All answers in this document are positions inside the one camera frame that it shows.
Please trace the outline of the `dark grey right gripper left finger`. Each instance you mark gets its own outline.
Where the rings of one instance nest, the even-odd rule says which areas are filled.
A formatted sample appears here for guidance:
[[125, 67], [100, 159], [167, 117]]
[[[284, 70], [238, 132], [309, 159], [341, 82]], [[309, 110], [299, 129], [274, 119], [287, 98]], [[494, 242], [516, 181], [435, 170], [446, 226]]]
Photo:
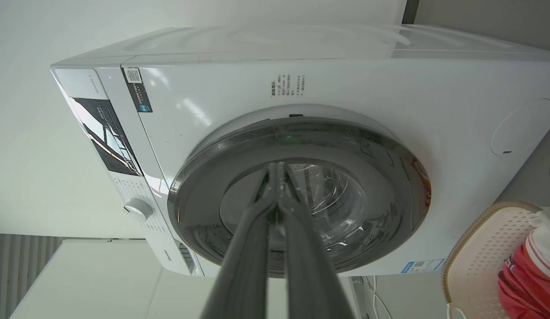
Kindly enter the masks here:
[[264, 319], [269, 278], [269, 231], [277, 222], [277, 164], [262, 179], [236, 229], [202, 319]]

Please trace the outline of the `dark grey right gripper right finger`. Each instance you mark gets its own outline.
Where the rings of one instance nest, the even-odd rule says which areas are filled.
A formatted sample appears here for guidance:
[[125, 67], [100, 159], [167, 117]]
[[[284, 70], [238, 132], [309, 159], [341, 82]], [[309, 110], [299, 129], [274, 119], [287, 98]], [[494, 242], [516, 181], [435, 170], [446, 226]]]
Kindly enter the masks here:
[[285, 233], [291, 319], [353, 319], [348, 299], [292, 169], [277, 163], [277, 208]]

